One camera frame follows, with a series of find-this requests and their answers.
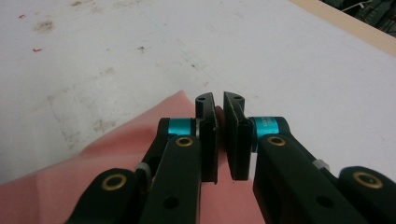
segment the white tabletop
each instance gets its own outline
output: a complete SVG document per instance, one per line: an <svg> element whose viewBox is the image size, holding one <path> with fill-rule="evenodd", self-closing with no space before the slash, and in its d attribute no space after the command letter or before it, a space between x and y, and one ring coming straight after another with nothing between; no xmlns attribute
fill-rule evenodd
<svg viewBox="0 0 396 224"><path fill-rule="evenodd" d="M179 90L241 94L335 175L396 180L396 58L290 1L2 1L0 67L0 183Z"/></svg>

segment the pink fabric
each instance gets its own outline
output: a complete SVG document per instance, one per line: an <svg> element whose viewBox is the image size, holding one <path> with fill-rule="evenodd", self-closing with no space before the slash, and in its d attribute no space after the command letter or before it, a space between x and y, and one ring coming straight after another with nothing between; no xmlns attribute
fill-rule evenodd
<svg viewBox="0 0 396 224"><path fill-rule="evenodd" d="M87 146L77 157L0 186L0 223L64 223L78 198L105 170L133 170L149 148L160 118L194 117L183 91ZM219 183L202 184L201 223L263 223L252 182L231 180L223 151Z"/></svg>

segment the white table surface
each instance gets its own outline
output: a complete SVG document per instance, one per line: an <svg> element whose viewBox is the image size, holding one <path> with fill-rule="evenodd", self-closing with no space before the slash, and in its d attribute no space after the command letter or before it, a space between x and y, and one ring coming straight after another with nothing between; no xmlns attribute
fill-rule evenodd
<svg viewBox="0 0 396 224"><path fill-rule="evenodd" d="M287 0L1 1L0 68L0 183L180 90L239 93L335 175L396 180L395 57Z"/></svg>

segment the wooden edge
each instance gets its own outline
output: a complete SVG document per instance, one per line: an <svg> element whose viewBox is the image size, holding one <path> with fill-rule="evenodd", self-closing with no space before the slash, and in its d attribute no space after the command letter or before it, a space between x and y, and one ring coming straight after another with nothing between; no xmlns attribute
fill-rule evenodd
<svg viewBox="0 0 396 224"><path fill-rule="evenodd" d="M396 38L359 21L334 7L319 0L290 0L323 20L340 27L357 38L375 46L378 49L396 57Z"/></svg>

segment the pink cloth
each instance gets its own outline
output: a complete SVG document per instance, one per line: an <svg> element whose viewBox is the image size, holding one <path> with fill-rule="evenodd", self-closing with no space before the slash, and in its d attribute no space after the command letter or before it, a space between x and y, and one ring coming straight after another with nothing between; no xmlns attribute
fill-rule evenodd
<svg viewBox="0 0 396 224"><path fill-rule="evenodd" d="M77 157L0 186L0 223L64 223L97 175L111 168L133 170L157 131L160 118L194 117L183 91L88 145ZM263 223L252 181L232 181L219 155L219 183L203 183L201 223Z"/></svg>

